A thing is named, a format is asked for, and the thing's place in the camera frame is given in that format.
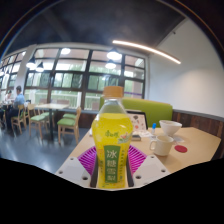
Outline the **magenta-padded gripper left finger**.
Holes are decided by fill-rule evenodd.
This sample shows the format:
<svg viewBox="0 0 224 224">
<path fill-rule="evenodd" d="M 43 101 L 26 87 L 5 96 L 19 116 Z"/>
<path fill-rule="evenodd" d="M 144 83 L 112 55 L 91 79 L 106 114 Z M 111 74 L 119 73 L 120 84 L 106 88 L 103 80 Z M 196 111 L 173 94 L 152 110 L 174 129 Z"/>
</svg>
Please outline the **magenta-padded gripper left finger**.
<svg viewBox="0 0 224 224">
<path fill-rule="evenodd" d="M 78 157 L 69 157 L 57 170 L 56 175 L 84 188 L 97 185 L 97 154 L 91 147 Z"/>
</svg>

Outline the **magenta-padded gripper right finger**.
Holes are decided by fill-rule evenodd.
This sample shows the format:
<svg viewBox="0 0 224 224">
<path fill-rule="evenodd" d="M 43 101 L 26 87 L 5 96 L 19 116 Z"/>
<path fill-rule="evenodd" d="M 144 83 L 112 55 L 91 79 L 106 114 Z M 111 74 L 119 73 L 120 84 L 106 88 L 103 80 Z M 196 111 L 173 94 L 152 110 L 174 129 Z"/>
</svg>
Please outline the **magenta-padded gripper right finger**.
<svg viewBox="0 0 224 224">
<path fill-rule="evenodd" d="M 129 147 L 127 180 L 131 188 L 139 188 L 159 180 L 170 172 L 154 155 L 146 155 L 134 146 Z"/>
</svg>

